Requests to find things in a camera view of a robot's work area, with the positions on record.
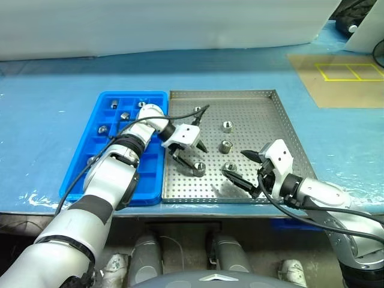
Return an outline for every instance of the perforated metal tray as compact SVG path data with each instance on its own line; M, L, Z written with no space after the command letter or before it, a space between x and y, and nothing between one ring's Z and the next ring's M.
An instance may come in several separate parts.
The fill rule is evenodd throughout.
M170 115L183 115L196 106L210 104L201 127L202 140L208 153L184 152L192 162L206 164L205 176L187 176L169 155L166 157L163 181L163 202L166 203L268 203L264 195L252 199L235 187L222 174L225 162L234 162L238 172L253 183L257 182L257 164L246 159L241 150L259 151L266 143L284 139L294 157L293 172L315 178L311 164L289 121L275 90L253 91L171 91ZM230 134L221 129L226 120L233 122ZM233 143L229 154L222 154L218 146L222 140Z

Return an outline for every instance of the white joint cover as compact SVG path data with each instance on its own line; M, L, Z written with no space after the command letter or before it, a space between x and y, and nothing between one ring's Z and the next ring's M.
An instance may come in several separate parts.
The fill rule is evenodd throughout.
M139 112L138 119L142 119L145 117L162 117L164 116L164 112L160 107L155 104L147 104L144 105ZM147 123L149 126L153 127L158 133L162 132L164 128L167 126L169 120L167 119L149 119L143 121L143 123Z
M181 145L183 148L194 148L200 139L200 128L194 125L176 125L176 130L165 141L162 146L168 147L173 143Z
M283 139L278 139L272 143L265 152L265 157L270 159L275 166L275 184L272 189L272 197L277 200L284 179L289 173L292 173L293 157Z

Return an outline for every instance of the black wire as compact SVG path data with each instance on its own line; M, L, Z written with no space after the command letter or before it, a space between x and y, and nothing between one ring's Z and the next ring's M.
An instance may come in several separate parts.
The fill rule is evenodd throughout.
M189 113L186 115L182 115L182 116L150 116L150 117L140 118L140 119L135 120L135 121L127 124L126 126L124 126L124 128L119 132L118 135L120 135L124 130L130 128L132 125L134 125L138 122L141 122L141 121L145 121L145 120L149 120L149 119L166 119L166 120L184 119L184 118L191 117L191 116L199 114L199 113L203 114L208 109L208 107L209 107L209 105L206 105L206 106L202 107L199 111L195 111L195 112L192 112L192 113Z
M60 199L60 202L56 208L56 211L55 211L55 214L54 214L54 217L57 216L60 211L61 211L61 208L66 200L66 198L68 197L68 195L71 193L71 190L73 189L73 187L76 185L76 183L80 180L80 178L83 176L83 174L100 158L100 156L105 152L105 150L110 146L112 145L114 142L116 141L116 138L113 138L111 141L109 141L109 143L104 146L102 148L102 150L92 159L92 161L90 161L89 163L87 163L87 165L83 168L83 170L81 170L81 172L76 176L76 178L72 181L71 185L69 185L69 187L67 188L67 190L65 191L64 195L61 197Z
M92 159L92 161L90 161L84 167L84 169L81 170L80 173L75 177L75 179L72 181L71 185L69 185L69 187L65 191L64 195L61 197L60 202L58 204L58 207L56 208L54 217L57 216L60 213L66 198L71 193L71 190L76 185L76 183L80 180L80 178L83 176L83 174L101 157L101 155L106 151L106 149L108 149L108 147L110 145L112 145L117 139L119 139L121 137L124 137L124 135L122 135L122 132L124 130L130 128L132 125L134 125L134 124L136 124L138 122L149 120L149 119L177 120L177 119L184 119L184 118L187 118L187 117L191 117L191 116L199 114L199 113L203 114L208 109L208 107L209 107L209 105L206 105L203 108L201 108L199 111L195 111L195 112L192 112L192 113L189 113L189 114L186 114L186 115L182 115L182 116L174 116L174 117L171 117L171 116L150 116L150 117L144 117L144 118L141 118L141 119L137 119L137 120L127 124L126 126L124 126L124 128L120 132L118 132L117 136L113 137L111 139L111 141L106 146L104 146L104 148Z
M356 210L348 210L348 209L332 208L332 207L308 207L308 206L301 206L300 209L353 214L353 215L357 215L357 216L371 219L373 221L379 222L381 225L384 225L384 221L377 219L377 217L372 216L372 215L367 214L367 213L364 213L364 212L361 212L361 211L356 211Z
M116 134L119 133L119 130L120 130L120 123L121 123L121 119L118 120L118 123L116 125Z
M4 224L4 225L1 225L0 226L0 230L5 228L5 227L8 227L10 225L13 225L13 224L16 224L15 226L12 226L10 228L16 228L17 226L21 225L21 224L26 224L26 223L31 223L33 225L35 225L36 227L38 227L41 231L43 231L44 229L37 223L33 222L33 221L29 221L29 220L19 220L19 221L14 221L14 222L10 222L10 223L7 223L7 224Z
M375 241L378 241L378 242L384 244L384 239L383 238L378 237L378 236L373 235L373 234L364 233L364 232L358 232L358 231L352 231L352 230L347 230L347 229L342 229L342 228L331 227L331 226L323 225L323 224L317 223L315 221L304 219L304 218L302 218L300 216L297 216L296 214L294 214L294 213L288 211L287 209L284 209L283 207L281 207L278 203L275 202L275 200L272 199L272 197L268 194L268 191L264 187L263 176L262 175L259 175L257 177L257 180L259 182L260 188L262 189L262 192L264 193L265 197L272 203L272 205L274 205L282 213L292 217L293 219L296 219L296 220L298 220L300 222L303 222L305 224L312 225L312 226L315 226L315 227L318 227L318 228L321 228L321 229L324 229L324 230L333 231L333 232L340 233L340 234L345 234L345 235L351 235L351 236L368 238L368 239L372 239L372 240L375 240Z
M373 57L373 59L374 59L374 61L376 62L377 65L379 65L380 67L383 67L383 68L384 68L383 63L380 63L379 60L377 60L378 56L376 55L376 49L378 49L378 47L379 47L380 45L383 46L383 47L382 47L382 53L383 53L383 51L384 51L384 40L378 42L378 43L376 44L376 46L373 48L373 51L372 51L372 57Z

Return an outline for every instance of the blue plastic tray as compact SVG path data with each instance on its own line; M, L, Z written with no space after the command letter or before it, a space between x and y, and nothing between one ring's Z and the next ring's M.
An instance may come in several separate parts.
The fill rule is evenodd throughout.
M111 108L112 100L118 101L117 109ZM117 123L121 113L128 112L130 118L135 118L140 110L138 103L141 101L156 104L161 107L164 114L168 113L168 95L165 92L112 91L100 94L61 184L59 191L61 197L73 179L85 167L87 160L98 154L109 141L107 136L116 135ZM127 123L122 121L120 128ZM105 135L98 134L98 128L102 125L108 127L108 132ZM164 156L165 149L161 147L160 139L157 135L152 136L140 159L138 169L140 181L133 194L130 206L154 205L160 202L163 186ZM82 196L85 176L83 175L74 186L67 200L76 201Z
M322 231L322 229L317 228L312 225L304 224L296 219L271 219L271 225L275 230L311 230L311 231Z

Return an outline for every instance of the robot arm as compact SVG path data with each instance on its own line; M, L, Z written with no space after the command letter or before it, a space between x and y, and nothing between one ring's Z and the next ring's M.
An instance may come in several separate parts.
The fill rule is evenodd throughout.
M162 116L158 106L147 104L137 118ZM157 118L129 126L95 160L84 180L81 199L52 220L0 278L0 287L89 287L92 284L94 263L106 243L113 213L129 204L139 181L137 167L141 155L154 132L159 134L163 146L173 152L202 145L200 128L195 125L174 126L168 119Z
M341 208L355 211L351 196L340 187L302 178L292 173L293 157L283 140L267 144L260 152L242 151L252 161L261 164L258 174L263 186L275 200L296 209L303 209L315 222L330 227L365 232L384 238L382 225L374 220L341 212L323 211L324 208ZM241 175L223 171L235 185L253 197L262 192L260 185L253 186ZM348 287L384 286L384 243L359 236L327 232Z

